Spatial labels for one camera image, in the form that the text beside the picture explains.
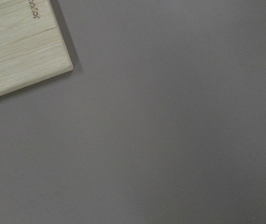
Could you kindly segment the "bamboo cutting board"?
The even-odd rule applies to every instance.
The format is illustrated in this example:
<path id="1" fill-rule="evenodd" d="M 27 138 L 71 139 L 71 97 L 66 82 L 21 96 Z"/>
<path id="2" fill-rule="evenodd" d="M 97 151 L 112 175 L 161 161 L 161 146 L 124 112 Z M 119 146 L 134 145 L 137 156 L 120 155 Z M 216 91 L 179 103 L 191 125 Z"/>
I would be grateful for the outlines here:
<path id="1" fill-rule="evenodd" d="M 73 69 L 48 0 L 0 0 L 0 96 Z"/>

